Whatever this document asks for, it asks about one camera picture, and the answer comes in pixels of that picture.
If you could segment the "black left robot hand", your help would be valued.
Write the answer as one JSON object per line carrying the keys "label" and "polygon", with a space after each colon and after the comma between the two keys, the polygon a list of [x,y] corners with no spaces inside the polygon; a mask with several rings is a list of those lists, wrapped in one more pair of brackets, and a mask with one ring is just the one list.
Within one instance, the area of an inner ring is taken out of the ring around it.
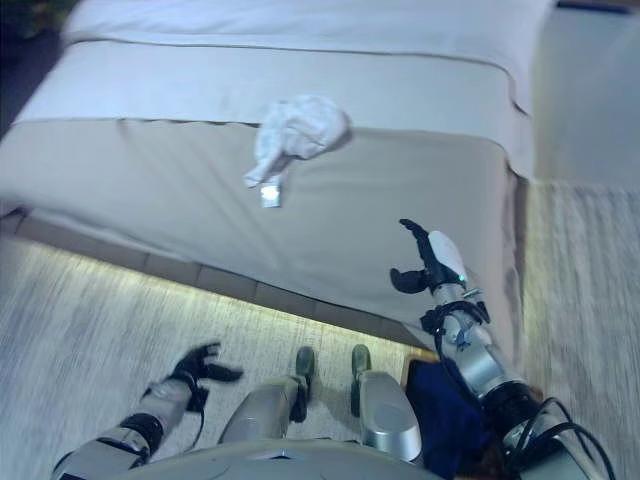
{"label": "black left robot hand", "polygon": [[167,380],[184,383],[192,394],[199,388],[198,383],[201,379],[221,383],[239,381],[244,374],[242,369],[217,362],[220,347],[220,341],[213,341],[192,348],[178,361]]}

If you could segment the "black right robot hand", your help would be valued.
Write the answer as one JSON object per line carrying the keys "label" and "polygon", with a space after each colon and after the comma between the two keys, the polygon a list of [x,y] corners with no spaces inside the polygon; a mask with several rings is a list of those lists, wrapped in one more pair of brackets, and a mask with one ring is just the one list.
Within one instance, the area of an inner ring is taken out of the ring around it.
{"label": "black right robot hand", "polygon": [[464,288],[467,273],[460,254],[453,242],[440,231],[426,231],[410,219],[399,223],[414,237],[420,259],[421,270],[399,271],[391,268],[389,276],[393,287],[404,294],[417,294],[428,290],[434,294],[446,285]]}

